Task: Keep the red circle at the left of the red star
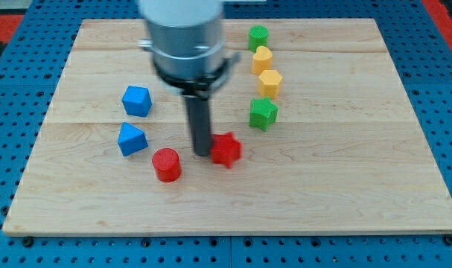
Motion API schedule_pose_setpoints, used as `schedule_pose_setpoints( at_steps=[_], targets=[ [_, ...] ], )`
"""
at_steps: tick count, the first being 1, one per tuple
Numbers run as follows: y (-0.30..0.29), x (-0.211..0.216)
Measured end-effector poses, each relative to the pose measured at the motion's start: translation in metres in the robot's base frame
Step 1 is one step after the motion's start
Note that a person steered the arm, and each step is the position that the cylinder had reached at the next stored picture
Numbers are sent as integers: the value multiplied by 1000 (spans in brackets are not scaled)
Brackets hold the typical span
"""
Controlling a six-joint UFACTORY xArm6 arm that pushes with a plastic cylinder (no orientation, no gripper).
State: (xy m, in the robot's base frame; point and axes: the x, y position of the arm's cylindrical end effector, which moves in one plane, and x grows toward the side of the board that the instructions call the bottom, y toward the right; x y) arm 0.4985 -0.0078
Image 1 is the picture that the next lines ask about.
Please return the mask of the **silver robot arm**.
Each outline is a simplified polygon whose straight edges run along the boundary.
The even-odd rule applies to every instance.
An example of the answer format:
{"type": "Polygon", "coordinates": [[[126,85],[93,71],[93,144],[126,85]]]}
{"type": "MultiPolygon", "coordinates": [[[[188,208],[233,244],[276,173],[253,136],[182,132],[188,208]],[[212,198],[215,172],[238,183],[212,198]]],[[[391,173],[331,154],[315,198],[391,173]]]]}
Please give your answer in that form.
{"type": "Polygon", "coordinates": [[[240,60],[226,56],[223,3],[218,0],[139,0],[157,74],[176,95],[207,100],[224,86],[240,60]]]}

